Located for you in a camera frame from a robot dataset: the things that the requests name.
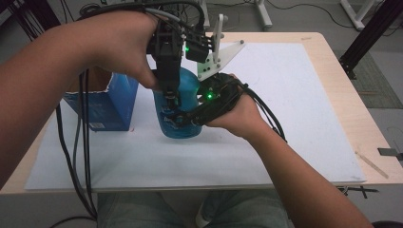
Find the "wooden tabletop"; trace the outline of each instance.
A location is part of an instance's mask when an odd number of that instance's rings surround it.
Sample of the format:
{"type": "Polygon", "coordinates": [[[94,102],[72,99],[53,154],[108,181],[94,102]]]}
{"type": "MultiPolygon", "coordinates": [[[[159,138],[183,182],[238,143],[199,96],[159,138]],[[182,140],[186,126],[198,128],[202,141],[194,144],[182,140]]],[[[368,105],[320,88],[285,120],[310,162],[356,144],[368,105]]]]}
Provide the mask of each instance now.
{"type": "MultiPolygon", "coordinates": [[[[303,44],[367,178],[363,184],[403,183],[403,168],[397,159],[379,155],[377,148],[390,147],[321,34],[313,32],[227,32],[222,41],[231,42],[239,39],[255,43],[303,44]]],[[[43,135],[44,130],[37,137],[0,194],[27,193],[24,185],[36,160],[43,135]]]]}

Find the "blue bottle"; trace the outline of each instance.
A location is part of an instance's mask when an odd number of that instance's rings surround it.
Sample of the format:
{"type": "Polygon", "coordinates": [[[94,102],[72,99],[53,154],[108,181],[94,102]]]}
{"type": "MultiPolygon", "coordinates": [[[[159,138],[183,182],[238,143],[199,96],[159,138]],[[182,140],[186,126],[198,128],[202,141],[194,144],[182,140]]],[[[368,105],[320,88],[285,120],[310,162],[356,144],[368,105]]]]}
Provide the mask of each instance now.
{"type": "MultiPolygon", "coordinates": [[[[179,110],[189,111],[199,105],[197,98],[199,87],[200,83],[196,75],[181,67],[180,85],[178,88],[181,96],[181,105],[178,106],[179,110]]],[[[195,137],[201,133],[201,126],[190,123],[188,125],[177,127],[165,119],[166,116],[174,114],[175,111],[178,110],[171,110],[167,108],[166,98],[163,96],[161,91],[154,91],[154,103],[160,128],[165,136],[172,139],[187,139],[195,137]]]]}

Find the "blue box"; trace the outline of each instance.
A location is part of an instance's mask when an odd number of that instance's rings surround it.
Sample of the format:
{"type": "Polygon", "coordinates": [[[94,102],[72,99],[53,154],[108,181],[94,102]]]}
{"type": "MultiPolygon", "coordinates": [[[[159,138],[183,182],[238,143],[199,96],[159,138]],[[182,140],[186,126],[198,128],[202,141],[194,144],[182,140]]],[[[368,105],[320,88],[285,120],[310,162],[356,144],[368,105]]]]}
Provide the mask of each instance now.
{"type": "MultiPolygon", "coordinates": [[[[139,83],[124,74],[100,68],[89,72],[89,128],[93,131],[127,131],[139,83]]],[[[64,96],[74,109],[78,108],[78,81],[64,96]]]]}

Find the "gray pants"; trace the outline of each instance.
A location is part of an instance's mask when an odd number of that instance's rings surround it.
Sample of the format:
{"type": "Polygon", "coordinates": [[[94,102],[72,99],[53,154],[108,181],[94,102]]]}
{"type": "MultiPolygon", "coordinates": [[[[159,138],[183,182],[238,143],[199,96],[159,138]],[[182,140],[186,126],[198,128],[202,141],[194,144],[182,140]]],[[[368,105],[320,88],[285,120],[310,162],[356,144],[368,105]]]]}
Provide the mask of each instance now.
{"type": "MultiPolygon", "coordinates": [[[[288,227],[275,190],[212,191],[202,207],[207,227],[288,227]]],[[[158,193],[98,195],[98,227],[184,227],[158,193]]]]}

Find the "hand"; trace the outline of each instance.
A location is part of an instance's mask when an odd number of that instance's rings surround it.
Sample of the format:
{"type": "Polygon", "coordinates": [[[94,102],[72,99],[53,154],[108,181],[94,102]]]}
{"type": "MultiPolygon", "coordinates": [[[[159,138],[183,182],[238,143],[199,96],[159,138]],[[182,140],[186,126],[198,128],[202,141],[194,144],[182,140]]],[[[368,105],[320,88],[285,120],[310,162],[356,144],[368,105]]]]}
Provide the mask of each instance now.
{"type": "Polygon", "coordinates": [[[77,45],[86,51],[90,66],[131,76],[147,88],[157,79],[146,61],[148,42],[157,18],[135,11],[116,11],[87,18],[65,27],[78,34],[77,45]]]}
{"type": "Polygon", "coordinates": [[[231,111],[207,124],[207,126],[225,128],[246,140],[259,133],[260,128],[266,125],[267,123],[260,116],[257,105],[247,94],[240,96],[240,100],[231,111]]]}

